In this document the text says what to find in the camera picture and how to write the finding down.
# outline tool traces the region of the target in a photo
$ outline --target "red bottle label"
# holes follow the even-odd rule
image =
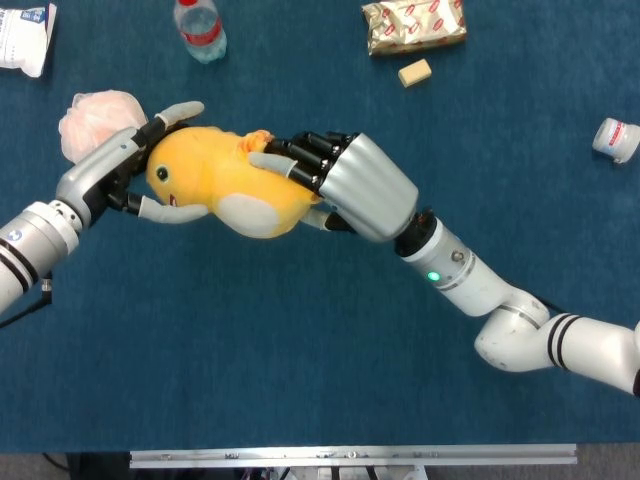
[[[218,17],[218,20],[216,20],[216,23],[208,32],[201,33],[199,35],[191,35],[189,33],[182,32],[182,36],[191,45],[194,45],[196,47],[203,47],[205,45],[213,43],[214,40],[220,35],[220,32],[222,32],[222,20],[220,20],[220,17]]]

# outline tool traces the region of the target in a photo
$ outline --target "white cup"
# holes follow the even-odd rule
[[[639,144],[640,127],[613,118],[607,118],[602,122],[593,139],[593,149],[610,155],[615,163],[627,163]]]

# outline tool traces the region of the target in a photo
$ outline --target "black stripe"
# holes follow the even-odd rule
[[[14,257],[20,260],[20,263],[22,263],[24,268],[29,272],[29,275],[31,275],[31,284],[36,283],[38,281],[38,271],[33,268],[33,265],[31,265],[31,262],[27,260],[27,257],[22,255],[17,248],[7,242],[4,238],[0,238],[0,245],[9,250]]]
[[[4,266],[7,267],[9,270],[11,270],[11,273],[13,273],[13,275],[20,282],[20,285],[22,285],[22,291],[24,293],[27,293],[27,290],[29,290],[29,282],[27,282],[27,279],[24,278],[24,275],[22,275],[22,272],[18,270],[18,267],[16,267],[13,264],[13,262],[11,262],[8,258],[6,258],[2,254],[2,252],[0,252],[0,262],[4,263]]]
[[[640,397],[640,370],[636,373],[636,380],[633,382],[633,394]]]
[[[569,327],[571,326],[571,324],[580,318],[582,317],[572,318],[567,323],[565,323],[564,327],[562,328],[562,332],[560,332],[560,337],[558,337],[558,363],[565,370],[568,370],[568,368],[564,364],[564,360],[562,360],[562,340],[564,340],[564,334],[567,333],[567,330],[569,330]]]
[[[556,323],[551,328],[551,332],[549,333],[549,339],[547,340],[547,353],[549,354],[549,358],[551,359],[551,363],[553,363],[556,367],[558,366],[558,364],[556,363],[556,360],[553,358],[553,336],[556,334],[556,330],[558,329],[558,326],[560,326],[560,323],[565,318],[570,317],[570,316],[571,316],[570,313],[565,313],[564,315],[562,315],[556,321]]]

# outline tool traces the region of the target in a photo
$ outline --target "white plush belly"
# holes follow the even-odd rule
[[[280,224],[278,212],[267,202],[233,193],[218,202],[220,220],[241,235],[252,238],[269,238]]]

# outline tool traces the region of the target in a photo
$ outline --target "white plastic bag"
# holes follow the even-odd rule
[[[140,128],[145,123],[142,107],[126,92],[78,93],[58,124],[62,153],[78,163],[114,133],[127,127]]]
[[[57,8],[0,9],[0,67],[20,68],[30,77],[42,75]]]

